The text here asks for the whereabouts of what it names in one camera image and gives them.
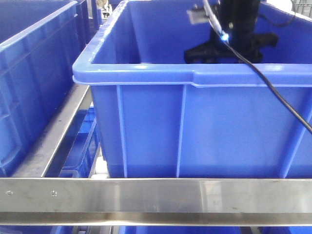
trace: blue plastic crate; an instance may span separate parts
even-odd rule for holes
[[[109,0],[109,4],[111,4],[113,10],[116,9],[116,7],[118,6],[118,4],[121,2],[122,0]]]
[[[12,174],[72,86],[75,5],[0,0],[0,176]]]
[[[268,227],[262,234],[311,234],[312,227]]]
[[[119,234],[241,234],[239,227],[120,227]]]
[[[97,8],[97,0],[91,0],[91,6],[92,6],[93,28],[94,30],[98,30],[99,27],[103,24],[102,11]]]
[[[91,39],[87,0],[77,0],[76,12],[77,33],[82,51]]]
[[[98,149],[96,125],[94,109],[90,108],[59,177],[87,178],[89,176]]]
[[[195,3],[121,2],[74,64],[74,81],[92,88],[110,176],[312,177],[312,136],[248,66],[184,63],[209,38],[209,24],[189,22]],[[292,17],[266,3],[260,13]],[[259,18],[256,32],[279,36],[256,66],[310,121],[312,21]]]
[[[72,234],[70,226],[1,226],[1,234]]]

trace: shelving rack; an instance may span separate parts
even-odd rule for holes
[[[312,225],[312,179],[43,178],[91,101],[89,86],[74,85],[14,176],[0,178],[1,225]]]

